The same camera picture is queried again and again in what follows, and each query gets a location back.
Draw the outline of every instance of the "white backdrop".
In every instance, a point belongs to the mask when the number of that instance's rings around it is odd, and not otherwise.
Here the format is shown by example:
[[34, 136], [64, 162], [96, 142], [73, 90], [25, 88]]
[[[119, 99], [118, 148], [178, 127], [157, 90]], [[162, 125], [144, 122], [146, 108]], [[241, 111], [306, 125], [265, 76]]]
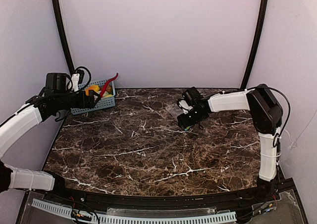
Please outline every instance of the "white backdrop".
[[117, 87], [240, 87], [261, 0], [60, 0], [75, 66]]

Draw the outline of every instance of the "orange object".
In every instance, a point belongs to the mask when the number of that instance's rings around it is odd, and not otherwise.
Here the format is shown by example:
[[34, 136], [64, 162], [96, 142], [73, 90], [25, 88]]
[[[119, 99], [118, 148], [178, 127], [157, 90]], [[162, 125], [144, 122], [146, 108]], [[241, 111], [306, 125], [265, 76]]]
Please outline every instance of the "orange object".
[[108, 85], [108, 87], [106, 88], [106, 91], [107, 91], [108, 93], [112, 92], [112, 87], [111, 87], [110, 85]]
[[89, 90], [94, 90], [95, 92], [98, 92], [100, 90], [100, 87], [98, 85], [92, 85], [88, 89], [85, 89], [86, 95], [89, 95]]

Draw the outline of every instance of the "marble surface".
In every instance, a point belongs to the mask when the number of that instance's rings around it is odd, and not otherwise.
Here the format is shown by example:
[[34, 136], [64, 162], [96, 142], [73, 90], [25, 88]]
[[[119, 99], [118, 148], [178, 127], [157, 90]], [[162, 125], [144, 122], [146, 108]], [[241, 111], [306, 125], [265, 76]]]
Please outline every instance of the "marble surface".
[[[166, 109], [184, 89], [117, 90], [116, 106], [70, 115], [45, 170], [69, 188], [182, 196], [256, 186], [260, 144], [247, 111], [213, 113], [183, 131]], [[199, 89], [203, 95], [217, 89]]]

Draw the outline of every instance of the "blue plastic basket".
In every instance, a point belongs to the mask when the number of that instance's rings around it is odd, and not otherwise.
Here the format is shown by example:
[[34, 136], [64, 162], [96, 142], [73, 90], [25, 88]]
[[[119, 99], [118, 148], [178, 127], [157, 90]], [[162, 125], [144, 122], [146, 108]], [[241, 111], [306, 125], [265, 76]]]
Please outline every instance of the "blue plastic basket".
[[[101, 79], [101, 80], [97, 80], [97, 81], [92, 81], [87, 86], [87, 88], [89, 88], [91, 85], [99, 85], [99, 87], [102, 88], [105, 85], [105, 83], [107, 82], [107, 80], [108, 79]], [[85, 112], [92, 112], [92, 111], [96, 111], [96, 110], [100, 110], [100, 109], [114, 107], [115, 106], [115, 101], [114, 101], [115, 88], [114, 88], [114, 82], [113, 81], [111, 82], [111, 85], [112, 85], [112, 91], [113, 91], [113, 96], [112, 97], [100, 99], [100, 101], [96, 104], [96, 106], [93, 109], [71, 109], [71, 113], [73, 115], [76, 115], [76, 114], [81, 114], [81, 113], [85, 113]], [[85, 83], [79, 84], [78, 88], [80, 89], [80, 88], [82, 88], [84, 86], [85, 86]]]

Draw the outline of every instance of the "gray floor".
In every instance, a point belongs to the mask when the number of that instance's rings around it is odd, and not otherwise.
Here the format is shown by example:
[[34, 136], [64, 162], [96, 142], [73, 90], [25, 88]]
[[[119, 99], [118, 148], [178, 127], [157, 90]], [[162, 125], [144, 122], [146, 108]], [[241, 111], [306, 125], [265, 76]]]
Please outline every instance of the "gray floor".
[[[31, 207], [33, 198], [41, 199], [37, 193], [31, 192], [23, 213], [21, 224], [71, 224], [67, 220], [42, 210]], [[300, 208], [293, 190], [281, 193], [277, 209], [254, 217], [249, 224], [304, 224]]]

